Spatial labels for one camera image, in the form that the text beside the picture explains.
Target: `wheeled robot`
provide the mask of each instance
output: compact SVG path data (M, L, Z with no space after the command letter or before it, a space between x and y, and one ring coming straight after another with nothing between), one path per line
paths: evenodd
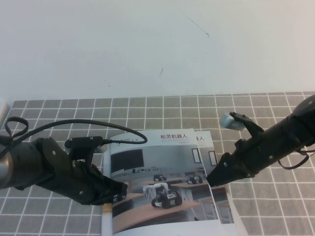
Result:
M161 192L158 192L156 197L151 201L153 207L169 209L179 206L183 203L182 197L177 191L171 191L168 189L167 184L163 186L164 189Z
M202 183L202 182L203 180L201 176L190 176L188 180L186 180L186 183L189 183L189 184L197 184L197 183Z
M163 175L154 175L153 176L153 180L154 181L162 181L162 180L166 180L166 177L164 177Z

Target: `black robotic arm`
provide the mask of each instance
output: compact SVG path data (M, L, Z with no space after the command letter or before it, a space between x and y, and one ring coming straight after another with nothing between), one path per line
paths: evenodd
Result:
M7 123L21 122L26 125L22 132L11 136ZM134 130L94 120L57 121L36 130L27 132L28 122L12 117L5 124L8 136L0 136L0 189L15 187L23 190L34 184L47 190L69 197L83 205L103 205L112 203L114 195L126 195L127 185L112 180L92 164L93 154L108 143L143 144L147 138ZM41 130L65 123L92 123L110 126L131 132L143 138L143 141L115 141L102 137L72 138L63 151L52 138L38 138L30 143L22 140Z
M220 124L235 130L245 127L252 137L248 140L238 140L235 143L236 150L232 154L223 154L218 165L207 176L210 186L254 177L273 163L280 163L282 158L294 151L306 155L298 165L284 167L295 169L309 159L307 152L313 152L301 149L315 143L315 95L305 99L291 115L266 131L250 118L235 112L226 114Z

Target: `gray grid mat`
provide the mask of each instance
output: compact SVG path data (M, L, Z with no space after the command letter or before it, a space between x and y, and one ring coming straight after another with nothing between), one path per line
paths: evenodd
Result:
M115 99L16 101L8 116L28 119L30 129L65 118L93 118L127 125L136 130L194 128L210 130L218 158L232 152L234 143L247 139L247 131L219 127L223 113L236 111L267 129L290 114L304 98L315 92L228 94L216 96L147 97ZM21 125L11 124L15 132ZM53 137L60 145L69 137L104 138L121 131L94 125L62 125L30 137ZM297 164L293 154L284 165ZM254 179L229 185L233 201L250 235L314 235L315 157L294 171L278 164ZM100 169L102 157L94 156ZM63 196L32 186L24 191L0 190L0 235L100 235L100 206L82 206Z

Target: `table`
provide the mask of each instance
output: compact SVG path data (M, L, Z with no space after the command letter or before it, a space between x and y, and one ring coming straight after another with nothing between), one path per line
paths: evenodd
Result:
M121 201L119 202L115 202L113 203L113 207L116 207L122 203L125 203L127 201L131 201L132 199L135 199L135 198L140 198L140 197L143 197L143 194L141 193L127 193L126 197L124 199L122 199Z
M207 219L207 216L211 216L212 218L217 219L215 203L214 203L212 197L211 198L202 199L201 200L201 204L202 204L202 210L203 210L203 214L205 216L205 219ZM206 213L205 206L204 206L205 204L210 204L211 205L211 213L212 214L207 214Z
M181 210L187 210L193 207L198 207L200 205L201 203L183 201L181 205L169 209L153 207L151 204L134 208L113 218L114 233L121 232L125 229L135 226L136 224L157 218L162 215L175 213Z
M10 115L27 118L30 129L64 118L93 118L103 121L108 121L108 119L110 119L109 121L119 121L122 125L128 124L130 128L136 129L182 127L210 130L217 156L220 156L224 152L234 151L236 140L249 137L247 131L239 132L221 128L218 118L223 113L236 111L245 114L262 128L267 129L289 115L300 101L314 93L282 92L187 97L15 101ZM181 113L175 118L166 117L165 111L175 114L178 110L187 109L186 107L190 107L188 109L191 109L192 112L196 111L195 118L182 117ZM161 118L149 117L149 113L144 112L148 109L151 113L157 111L157 114L162 110L164 116ZM136 114L138 118L129 117L128 114ZM21 126L17 126L12 132L20 129ZM35 137L51 136L63 147L64 141L70 136L100 135L109 138L119 133L119 131L95 125L62 125L52 130L42 131L31 137L30 140ZM1 134L6 134L4 127L1 129ZM286 162L290 160L292 165L301 160L300 155L290 155L289 159L285 159ZM102 155L95 154L93 163L101 168ZM307 182L305 182L304 176L308 176ZM257 174L252 181L234 182L227 185L227 188L249 234L258 236L263 234L312 235L312 230L315 229L312 224L315 226L315 219L307 215L314 213L309 207L312 202L309 199L315 199L314 182L314 162L312 161L308 161L295 171L283 170L278 163L275 163ZM260 191L265 187L268 187L270 191ZM58 201L64 201L67 204L60 207ZM67 198L55 193L51 194L36 186L22 192L15 189L10 189L9 192L0 190L0 233L11 235L17 232L20 235L32 234L35 236L45 234L63 236L65 233L99 236L101 206L81 206L67 201ZM281 211L281 205L289 201L291 202L289 208ZM38 209L38 211L32 215L29 209ZM51 209L55 209L59 216L56 217L56 213ZM300 209L298 214L295 214L296 216L292 216L294 209Z
M198 187L202 186L209 186L207 181L204 181L202 183L197 183L197 184L189 184L189 183L175 183L171 184L172 187L178 187L181 191L181 196L183 199L188 200L188 201L193 201L192 197L192 190L196 189ZM212 187L211 189L221 189L225 188L224 186L215 186Z
M223 223L223 220L228 221L230 223L233 222L233 217L232 217L232 212L231 212L231 208L230 208L230 204L228 201L221 201L221 202L216 202L217 205L217 210L218 210L218 214L220 217L221 222ZM220 209L220 207L223 207L227 210L227 217L228 218L224 218L222 217L222 211Z
M167 178L166 180L162 180L162 181L145 181L143 182L143 184L145 185L153 185L156 183L168 183L168 182L176 182L176 181L181 181L181 180L186 180L187 178L180 178L180 177L176 177L176 178Z

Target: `book page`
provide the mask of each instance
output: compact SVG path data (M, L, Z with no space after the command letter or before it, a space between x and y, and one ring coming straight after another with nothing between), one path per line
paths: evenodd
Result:
M216 155L210 131L195 131L204 169L209 174L219 162ZM228 185L211 188L216 210L222 224L237 223L239 235L247 235L245 227L237 213L232 200L229 198Z
M103 154L103 175L106 177L110 177L110 152L110 145L107 145L107 151ZM102 207L101 233L102 236L113 235L112 204Z
M128 184L113 203L113 234L223 234L193 129L141 131L142 145L111 144L111 178ZM137 139L127 133L115 140Z

